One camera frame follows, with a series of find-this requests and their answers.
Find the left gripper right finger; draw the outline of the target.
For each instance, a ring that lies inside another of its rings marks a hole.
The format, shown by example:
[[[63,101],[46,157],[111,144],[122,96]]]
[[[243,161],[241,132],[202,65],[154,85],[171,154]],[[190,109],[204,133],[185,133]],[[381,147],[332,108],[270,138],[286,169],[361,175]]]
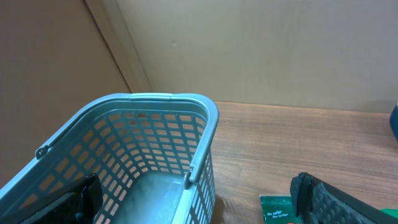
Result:
[[[397,224],[397,217],[306,172],[292,179],[290,196],[294,215],[303,223]]]

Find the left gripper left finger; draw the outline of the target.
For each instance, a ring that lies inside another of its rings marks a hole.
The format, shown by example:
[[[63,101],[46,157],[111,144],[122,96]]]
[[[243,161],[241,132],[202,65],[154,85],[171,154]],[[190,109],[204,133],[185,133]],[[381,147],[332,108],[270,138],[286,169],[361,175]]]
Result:
[[[92,173],[24,207],[19,223],[92,223],[103,205],[101,182]]]

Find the green 3M gloves packet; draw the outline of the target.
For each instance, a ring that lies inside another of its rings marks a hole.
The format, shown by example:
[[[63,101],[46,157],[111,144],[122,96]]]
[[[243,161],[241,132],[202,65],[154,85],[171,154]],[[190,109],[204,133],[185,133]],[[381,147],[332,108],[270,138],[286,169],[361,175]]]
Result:
[[[301,216],[295,216],[291,196],[261,195],[260,201],[265,224],[302,223]]]

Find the green lid jar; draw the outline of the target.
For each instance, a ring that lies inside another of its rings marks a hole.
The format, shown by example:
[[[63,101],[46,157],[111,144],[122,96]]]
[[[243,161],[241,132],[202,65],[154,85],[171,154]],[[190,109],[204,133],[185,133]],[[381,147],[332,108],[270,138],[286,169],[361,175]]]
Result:
[[[395,218],[398,218],[398,209],[383,208],[381,209],[381,211]]]

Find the grey plastic mesh basket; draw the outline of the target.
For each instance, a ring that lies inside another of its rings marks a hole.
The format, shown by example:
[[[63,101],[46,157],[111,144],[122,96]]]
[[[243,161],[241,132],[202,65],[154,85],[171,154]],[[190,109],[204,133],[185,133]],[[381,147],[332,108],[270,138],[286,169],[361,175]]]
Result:
[[[209,223],[216,193],[216,104],[194,93],[117,93],[78,111],[1,189],[1,222],[52,192],[98,175],[92,223]]]

